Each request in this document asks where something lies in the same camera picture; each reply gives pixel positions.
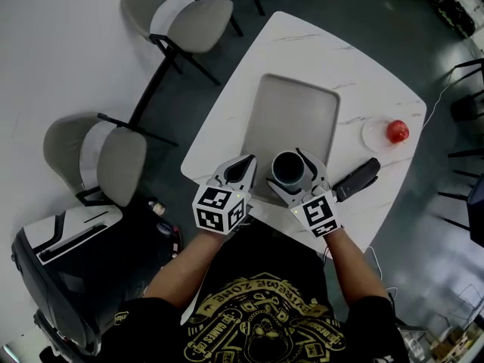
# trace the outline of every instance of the white plate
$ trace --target white plate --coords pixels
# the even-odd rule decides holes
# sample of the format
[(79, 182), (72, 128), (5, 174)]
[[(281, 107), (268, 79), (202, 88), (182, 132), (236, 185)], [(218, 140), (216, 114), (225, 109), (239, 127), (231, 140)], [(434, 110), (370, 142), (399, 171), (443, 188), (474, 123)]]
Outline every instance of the white plate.
[(363, 142), (373, 152), (382, 153), (395, 149), (398, 144), (393, 144), (386, 136), (386, 128), (393, 119), (388, 116), (370, 118), (361, 130)]

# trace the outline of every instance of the gold graphic print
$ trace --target gold graphic print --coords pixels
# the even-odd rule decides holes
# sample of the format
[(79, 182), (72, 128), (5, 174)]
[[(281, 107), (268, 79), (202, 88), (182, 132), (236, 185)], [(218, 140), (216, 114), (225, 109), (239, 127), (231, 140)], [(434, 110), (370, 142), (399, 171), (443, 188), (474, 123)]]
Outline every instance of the gold graphic print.
[(190, 317), (185, 358), (206, 363), (323, 363), (343, 351), (340, 323), (326, 306), (268, 273), (239, 278)]
[(120, 325), (128, 317), (129, 312), (119, 312), (114, 315), (114, 325)]

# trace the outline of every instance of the black t-shirt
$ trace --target black t-shirt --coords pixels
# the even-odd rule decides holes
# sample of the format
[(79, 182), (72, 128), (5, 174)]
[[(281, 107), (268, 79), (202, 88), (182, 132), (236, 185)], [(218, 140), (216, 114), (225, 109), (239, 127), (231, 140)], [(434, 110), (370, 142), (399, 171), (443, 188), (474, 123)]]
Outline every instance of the black t-shirt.
[(335, 319), (314, 250), (254, 221), (220, 249), (195, 310), (162, 299), (121, 305), (103, 361), (408, 362), (392, 306), (367, 297)]

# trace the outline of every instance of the dark floor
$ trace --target dark floor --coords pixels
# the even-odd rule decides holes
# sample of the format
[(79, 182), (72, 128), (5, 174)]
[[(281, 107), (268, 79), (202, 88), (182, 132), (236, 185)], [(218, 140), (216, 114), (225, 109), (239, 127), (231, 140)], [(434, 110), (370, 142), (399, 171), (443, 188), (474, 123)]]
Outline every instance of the dark floor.
[[(234, 0), (234, 15), (245, 37), (229, 27), (219, 44), (197, 59), (222, 84), (227, 82), (256, 35), (275, 11), (284, 11), (333, 33), (399, 77), (429, 108), (447, 84), (445, 74), (472, 59), (469, 42), (449, 29), (425, 0), (261, 0), (267, 16), (257, 14), (252, 0)], [(215, 103), (222, 87), (214, 86), (191, 66), (184, 75), (170, 70), (147, 108), (141, 125), (175, 139), (177, 149), (151, 145), (142, 187), (168, 208), (168, 219), (181, 227), (185, 240), (196, 233), (191, 201), (197, 186), (180, 172), (191, 142)], [(454, 78), (462, 76), (457, 72)], [(453, 150), (475, 147), (477, 138), (467, 126), (451, 120), (449, 105), (463, 95), (481, 89), (478, 76), (452, 86), (443, 96), (432, 121), (423, 131), (414, 160), (386, 221), (372, 245), (388, 287), (398, 287), (397, 315), (409, 324), (440, 332), (446, 316), (462, 323), (484, 293), (484, 249), (469, 234), (437, 217), (438, 214), (467, 223), (465, 203), (437, 197), (436, 192), (468, 193), (468, 178), (451, 169), (482, 170), (478, 158), (448, 159)], [(327, 264), (330, 297), (340, 318), (346, 307)]]

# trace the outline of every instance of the marble tabletop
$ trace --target marble tabletop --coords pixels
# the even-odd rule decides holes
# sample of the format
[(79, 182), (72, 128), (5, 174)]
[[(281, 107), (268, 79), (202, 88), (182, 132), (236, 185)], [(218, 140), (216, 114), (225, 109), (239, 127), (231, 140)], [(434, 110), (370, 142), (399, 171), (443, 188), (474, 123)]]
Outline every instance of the marble tabletop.
[[(427, 107), (403, 82), (377, 62), (330, 33), (297, 17), (276, 12), (250, 46), (213, 105), (181, 165), (181, 172), (205, 184), (216, 167), (239, 156), (259, 80), (266, 73), (337, 92), (340, 112), (327, 162), (335, 184), (372, 157), (381, 163), (378, 180), (337, 204), (340, 221), (361, 249), (374, 239), (410, 166)], [(377, 154), (361, 138), (373, 116), (403, 120), (410, 130), (405, 144)], [(252, 199), (250, 215), (319, 253), (322, 238), (303, 229), (281, 206)]]

